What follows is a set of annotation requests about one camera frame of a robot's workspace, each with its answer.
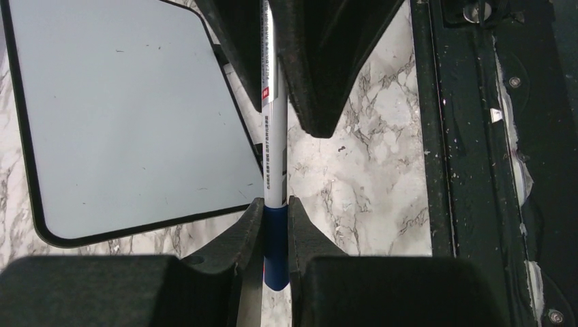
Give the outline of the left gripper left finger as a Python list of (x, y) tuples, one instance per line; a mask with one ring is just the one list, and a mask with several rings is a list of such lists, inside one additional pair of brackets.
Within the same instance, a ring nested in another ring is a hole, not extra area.
[(262, 215), (173, 255), (29, 256), (1, 273), (2, 326), (259, 326)]

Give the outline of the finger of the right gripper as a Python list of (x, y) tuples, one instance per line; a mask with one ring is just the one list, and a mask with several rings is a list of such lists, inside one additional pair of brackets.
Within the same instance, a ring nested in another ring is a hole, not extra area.
[(301, 128), (330, 138), (362, 66), (401, 1), (271, 1), (288, 97)]
[(254, 108), (261, 112), (259, 0), (196, 0)]

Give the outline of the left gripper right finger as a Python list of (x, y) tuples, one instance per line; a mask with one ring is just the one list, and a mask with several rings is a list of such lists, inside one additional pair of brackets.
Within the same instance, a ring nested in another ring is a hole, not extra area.
[(353, 256), (288, 202), (294, 326), (504, 326), (488, 282), (460, 259)]

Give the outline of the white whiteboard marker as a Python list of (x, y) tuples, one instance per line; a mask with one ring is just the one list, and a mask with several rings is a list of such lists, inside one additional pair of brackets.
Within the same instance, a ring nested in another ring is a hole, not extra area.
[(280, 211), (287, 205), (288, 100), (270, 1), (261, 2), (261, 105), (264, 204)]

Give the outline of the black framed whiteboard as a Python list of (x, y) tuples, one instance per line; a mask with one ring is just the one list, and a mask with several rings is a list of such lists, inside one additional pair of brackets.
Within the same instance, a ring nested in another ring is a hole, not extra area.
[(33, 223), (57, 247), (234, 213), (262, 173), (202, 17), (2, 1)]

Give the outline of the blue marker cap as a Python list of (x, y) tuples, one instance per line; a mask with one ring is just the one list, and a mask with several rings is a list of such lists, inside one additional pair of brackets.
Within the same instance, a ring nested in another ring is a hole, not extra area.
[(288, 207), (264, 207), (264, 282), (273, 291), (289, 284)]

